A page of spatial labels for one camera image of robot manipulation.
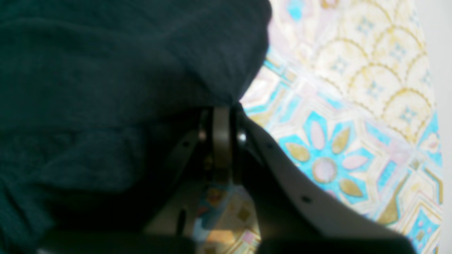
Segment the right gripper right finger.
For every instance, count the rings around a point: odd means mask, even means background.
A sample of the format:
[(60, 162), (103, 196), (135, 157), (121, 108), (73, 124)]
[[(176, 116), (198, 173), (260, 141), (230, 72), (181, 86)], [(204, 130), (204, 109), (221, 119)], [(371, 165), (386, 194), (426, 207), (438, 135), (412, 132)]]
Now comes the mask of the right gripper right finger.
[(259, 254), (414, 254), (408, 238), (316, 186), (236, 103), (230, 111), (234, 179), (254, 201)]

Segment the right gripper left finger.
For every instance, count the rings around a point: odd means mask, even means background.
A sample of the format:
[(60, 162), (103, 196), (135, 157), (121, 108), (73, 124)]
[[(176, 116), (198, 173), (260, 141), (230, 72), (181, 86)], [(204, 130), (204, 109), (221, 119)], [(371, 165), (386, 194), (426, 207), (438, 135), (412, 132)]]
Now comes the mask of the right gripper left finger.
[(194, 226), (202, 193), (213, 183), (232, 182), (231, 110), (202, 111), (165, 158), (157, 183), (157, 207), (139, 233), (60, 230), (38, 254), (194, 254)]

